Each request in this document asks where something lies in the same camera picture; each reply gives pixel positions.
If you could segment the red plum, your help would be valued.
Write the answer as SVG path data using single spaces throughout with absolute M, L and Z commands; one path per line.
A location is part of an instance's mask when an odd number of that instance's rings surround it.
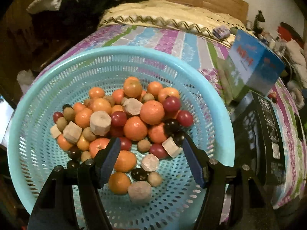
M 162 144 L 154 143 L 150 149 L 149 153 L 154 154 L 158 159 L 166 159 L 169 157 L 167 151 L 163 148 Z

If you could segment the black cardboard box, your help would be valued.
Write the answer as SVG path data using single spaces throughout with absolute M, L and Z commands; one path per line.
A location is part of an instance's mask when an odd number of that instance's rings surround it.
M 262 185 L 284 184 L 284 147 L 272 103 L 249 91 L 230 118 L 235 137 L 234 166 L 248 165 Z

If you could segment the round banana slice in basket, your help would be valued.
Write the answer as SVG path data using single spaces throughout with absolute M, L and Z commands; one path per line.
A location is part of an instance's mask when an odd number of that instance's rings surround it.
M 90 117 L 91 132 L 97 136 L 105 136 L 111 128 L 111 117 L 105 111 L 96 111 Z

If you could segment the large orange tangerine centre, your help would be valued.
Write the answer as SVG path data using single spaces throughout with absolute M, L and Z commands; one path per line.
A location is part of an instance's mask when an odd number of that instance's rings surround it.
M 165 116 L 164 107 L 158 101 L 147 101 L 142 105 L 139 116 L 146 124 L 160 124 Z

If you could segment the light blue plastic basket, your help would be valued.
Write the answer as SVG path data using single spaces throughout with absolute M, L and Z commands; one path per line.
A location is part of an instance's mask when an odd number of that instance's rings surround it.
M 28 212 L 53 168 L 65 166 L 68 155 L 51 136 L 52 115 L 64 104 L 88 97 L 92 87 L 111 94 L 130 77 L 143 87 L 158 81 L 180 93 L 182 106 L 191 112 L 187 130 L 195 145 L 226 166 L 234 164 L 235 144 L 228 111 L 213 86 L 193 65 L 143 47 L 115 46 L 84 51 L 62 61 L 42 75 L 19 102 L 8 141 L 8 166 L 15 190 Z M 145 206 L 127 195 L 99 190 L 104 209 L 115 228 L 192 229 L 206 191 L 194 181 L 184 154 L 162 160 L 162 184 L 153 189 Z

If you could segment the blue cardboard box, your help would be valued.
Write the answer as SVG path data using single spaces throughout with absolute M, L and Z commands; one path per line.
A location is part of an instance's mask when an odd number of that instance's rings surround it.
M 251 90 L 267 95 L 285 64 L 256 37 L 238 30 L 228 56 L 218 59 L 216 68 L 229 105 L 239 103 Z

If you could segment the white clothes pile right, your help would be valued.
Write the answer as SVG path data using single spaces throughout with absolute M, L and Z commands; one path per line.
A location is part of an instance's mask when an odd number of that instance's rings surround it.
M 285 22 L 279 23 L 277 33 L 283 42 L 286 62 L 281 79 L 300 110 L 306 105 L 306 42 Z

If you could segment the small purple packet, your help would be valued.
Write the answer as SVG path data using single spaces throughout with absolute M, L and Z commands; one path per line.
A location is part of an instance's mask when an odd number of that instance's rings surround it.
M 225 39 L 230 36 L 230 30 L 224 26 L 217 26 L 216 28 L 213 29 L 212 34 L 217 38 L 217 39 Z

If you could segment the pile of clothes left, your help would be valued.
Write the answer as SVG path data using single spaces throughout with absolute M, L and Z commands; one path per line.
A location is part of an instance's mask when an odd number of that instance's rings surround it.
M 73 40 L 93 32 L 105 10 L 141 1 L 147 0 L 34 0 L 26 10 L 39 37 Z

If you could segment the cream quilted blanket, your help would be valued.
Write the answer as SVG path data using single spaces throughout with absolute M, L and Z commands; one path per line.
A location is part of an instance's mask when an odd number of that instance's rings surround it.
M 239 19 L 229 14 L 214 13 L 204 8 L 165 0 L 125 3 L 112 7 L 104 12 L 97 27 L 114 24 L 174 29 L 210 39 L 217 39 L 213 30 L 218 26 L 247 31 Z

